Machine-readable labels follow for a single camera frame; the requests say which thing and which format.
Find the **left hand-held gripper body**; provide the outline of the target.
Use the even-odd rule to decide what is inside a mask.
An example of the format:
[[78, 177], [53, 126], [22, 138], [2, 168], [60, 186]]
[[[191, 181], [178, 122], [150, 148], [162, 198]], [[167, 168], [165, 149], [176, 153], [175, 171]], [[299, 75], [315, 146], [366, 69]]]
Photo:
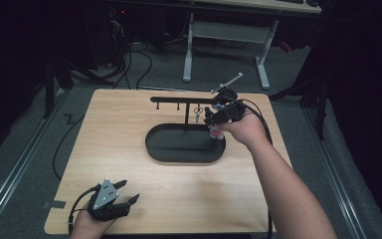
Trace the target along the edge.
[[96, 221], [108, 221], [127, 216], [129, 206], [126, 203], [114, 204], [119, 193], [113, 187], [113, 183], [106, 178], [97, 192], [92, 196], [88, 213]]

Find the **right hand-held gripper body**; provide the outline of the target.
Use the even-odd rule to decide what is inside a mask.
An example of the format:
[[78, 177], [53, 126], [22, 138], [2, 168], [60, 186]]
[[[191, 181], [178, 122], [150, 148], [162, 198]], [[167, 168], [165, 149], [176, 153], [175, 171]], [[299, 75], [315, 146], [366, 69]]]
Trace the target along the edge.
[[213, 120], [216, 124], [228, 122], [228, 121], [239, 121], [243, 117], [245, 107], [242, 102], [238, 100], [238, 94], [235, 90], [230, 89], [229, 86], [235, 83], [239, 78], [243, 76], [239, 73], [237, 77], [232, 80], [221, 84], [216, 90], [212, 90], [211, 93], [217, 95], [223, 95], [226, 99], [224, 105], [216, 105], [215, 101], [212, 104], [212, 108], [216, 110], [213, 114]]

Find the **black key rack with tray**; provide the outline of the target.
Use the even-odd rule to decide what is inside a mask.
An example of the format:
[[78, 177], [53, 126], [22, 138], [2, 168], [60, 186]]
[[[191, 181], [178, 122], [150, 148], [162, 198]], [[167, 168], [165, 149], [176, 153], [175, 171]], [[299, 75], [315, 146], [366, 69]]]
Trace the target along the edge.
[[145, 146], [148, 154], [163, 163], [212, 163], [218, 160], [226, 148], [226, 140], [214, 139], [204, 124], [190, 123], [190, 106], [212, 105], [212, 99], [151, 97], [159, 109], [160, 103], [184, 104], [183, 123], [161, 123], [146, 135]]

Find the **person's right hand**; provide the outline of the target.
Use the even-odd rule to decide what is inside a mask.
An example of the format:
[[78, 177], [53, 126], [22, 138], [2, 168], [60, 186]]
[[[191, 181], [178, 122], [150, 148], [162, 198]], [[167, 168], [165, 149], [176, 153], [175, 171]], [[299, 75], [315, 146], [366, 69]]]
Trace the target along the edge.
[[235, 140], [247, 148], [271, 144], [261, 120], [249, 110], [245, 110], [241, 120], [217, 124], [216, 129], [229, 132]]

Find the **person's left hand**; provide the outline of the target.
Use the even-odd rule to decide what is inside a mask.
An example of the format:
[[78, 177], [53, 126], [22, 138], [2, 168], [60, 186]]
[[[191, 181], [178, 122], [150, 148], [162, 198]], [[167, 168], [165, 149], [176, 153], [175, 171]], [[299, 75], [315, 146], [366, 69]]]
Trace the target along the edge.
[[100, 239], [114, 222], [115, 219], [96, 221], [86, 210], [82, 210], [77, 215], [70, 239]]

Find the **grey tape patch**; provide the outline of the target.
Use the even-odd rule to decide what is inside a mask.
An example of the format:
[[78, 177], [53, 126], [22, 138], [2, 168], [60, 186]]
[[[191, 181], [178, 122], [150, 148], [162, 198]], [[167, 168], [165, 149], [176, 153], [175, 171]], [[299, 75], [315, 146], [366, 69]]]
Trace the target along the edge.
[[43, 209], [51, 209], [51, 208], [60, 208], [64, 209], [66, 205], [65, 201], [60, 200], [47, 200], [43, 203], [42, 208]]

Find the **white-legged desk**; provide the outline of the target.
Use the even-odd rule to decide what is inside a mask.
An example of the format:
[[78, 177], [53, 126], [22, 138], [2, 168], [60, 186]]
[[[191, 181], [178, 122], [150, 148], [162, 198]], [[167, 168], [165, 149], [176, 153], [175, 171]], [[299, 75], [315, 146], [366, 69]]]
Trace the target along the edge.
[[[190, 0], [192, 7], [211, 4], [220, 7], [242, 7], [248, 10], [266, 10], [269, 13], [291, 13], [302, 16], [321, 13], [321, 8], [310, 0]], [[261, 87], [264, 90], [270, 88], [269, 79], [265, 68], [265, 60], [272, 41], [276, 34], [279, 18], [275, 17], [269, 26], [250, 26], [238, 23], [220, 23], [208, 20], [196, 20], [194, 14], [189, 14], [187, 52], [184, 60], [183, 81], [190, 82], [192, 79], [193, 64], [193, 40], [205, 38], [214, 40], [226, 40], [245, 43], [262, 44], [261, 54], [255, 58]]]

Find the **black stand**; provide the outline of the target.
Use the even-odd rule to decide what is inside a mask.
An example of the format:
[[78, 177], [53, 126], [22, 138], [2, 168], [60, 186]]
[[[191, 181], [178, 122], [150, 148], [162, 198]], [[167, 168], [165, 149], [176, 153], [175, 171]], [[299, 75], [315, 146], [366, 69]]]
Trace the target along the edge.
[[74, 85], [69, 65], [65, 59], [50, 59], [46, 65], [45, 119], [50, 117], [55, 106], [55, 82], [58, 82], [63, 90], [70, 90]]
[[271, 101], [277, 101], [286, 96], [301, 95], [299, 105], [302, 108], [316, 107], [314, 128], [320, 140], [324, 140], [323, 125], [326, 117], [326, 100], [329, 80], [312, 79], [297, 83], [279, 93], [270, 96]]

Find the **dark computer tower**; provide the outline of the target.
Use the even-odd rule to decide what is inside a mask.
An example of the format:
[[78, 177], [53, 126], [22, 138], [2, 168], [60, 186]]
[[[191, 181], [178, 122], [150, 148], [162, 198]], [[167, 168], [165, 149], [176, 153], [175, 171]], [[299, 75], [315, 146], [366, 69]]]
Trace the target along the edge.
[[114, 45], [114, 62], [120, 66], [129, 44], [126, 9], [109, 6], [107, 12], [110, 35]]

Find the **metal floor rail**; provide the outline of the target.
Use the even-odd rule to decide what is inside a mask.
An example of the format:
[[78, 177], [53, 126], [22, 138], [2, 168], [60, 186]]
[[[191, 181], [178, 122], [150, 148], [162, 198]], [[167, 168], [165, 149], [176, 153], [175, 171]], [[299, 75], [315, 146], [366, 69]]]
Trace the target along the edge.
[[30, 165], [56, 110], [69, 95], [69, 90], [57, 90], [55, 105], [45, 109], [45, 91], [39, 92], [33, 104], [16, 120], [0, 146], [0, 215]]
[[316, 144], [319, 147], [322, 161], [325, 167], [326, 174], [329, 178], [329, 184], [333, 190], [340, 211], [344, 217], [346, 225], [352, 236], [352, 239], [366, 239], [366, 234], [361, 225], [356, 210], [353, 206], [343, 182], [338, 174], [338, 171], [334, 165], [331, 155], [323, 139], [318, 136], [315, 127], [315, 119], [311, 110], [301, 110], [308, 126], [315, 138]]

